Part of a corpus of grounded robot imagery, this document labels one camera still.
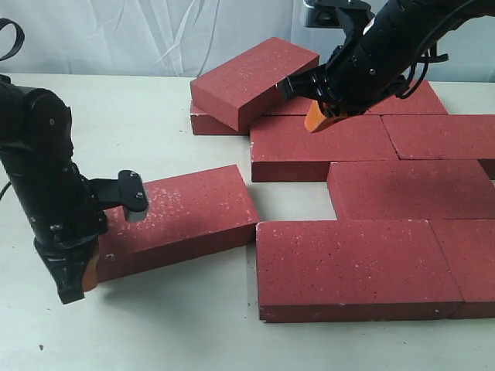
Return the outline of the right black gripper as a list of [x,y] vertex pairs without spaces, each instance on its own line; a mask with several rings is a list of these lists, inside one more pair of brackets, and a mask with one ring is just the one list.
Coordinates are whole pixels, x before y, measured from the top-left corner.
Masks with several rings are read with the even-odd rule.
[[283,100],[312,99],[304,120],[310,133],[321,132],[362,114],[384,99],[403,92],[403,77],[426,51],[429,5],[425,1],[388,1],[377,13],[364,1],[324,1],[332,10],[327,27],[341,28],[344,44],[325,67],[287,76],[277,83]]

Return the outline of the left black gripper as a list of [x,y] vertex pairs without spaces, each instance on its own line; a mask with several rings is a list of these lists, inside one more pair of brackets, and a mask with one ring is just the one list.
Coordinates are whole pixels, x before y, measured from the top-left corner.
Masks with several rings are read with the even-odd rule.
[[9,180],[60,301],[84,299],[98,285],[96,239],[108,230],[89,182],[71,159],[36,154],[11,154]]

